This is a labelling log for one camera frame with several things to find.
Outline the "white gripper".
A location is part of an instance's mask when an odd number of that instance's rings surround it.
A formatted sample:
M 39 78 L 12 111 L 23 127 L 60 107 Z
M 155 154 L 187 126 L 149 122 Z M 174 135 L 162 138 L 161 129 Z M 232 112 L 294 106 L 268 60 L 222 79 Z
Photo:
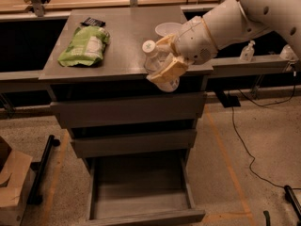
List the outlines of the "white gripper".
M 178 53 L 180 56 L 168 56 L 161 69 L 147 76 L 154 84 L 170 82 L 185 74 L 189 67 L 185 58 L 203 64 L 218 52 L 209 28 L 200 16 L 195 16 L 183 24 L 176 35 L 168 34 L 162 37 L 156 45 L 161 51 Z

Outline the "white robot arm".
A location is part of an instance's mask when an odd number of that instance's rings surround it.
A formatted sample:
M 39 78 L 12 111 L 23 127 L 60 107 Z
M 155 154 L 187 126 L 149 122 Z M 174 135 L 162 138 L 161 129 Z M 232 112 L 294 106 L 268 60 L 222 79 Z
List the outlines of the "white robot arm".
M 226 0 L 157 41 L 168 56 L 147 79 L 154 84 L 170 82 L 185 74 L 190 62 L 203 64 L 234 43 L 270 31 L 301 58 L 301 0 Z

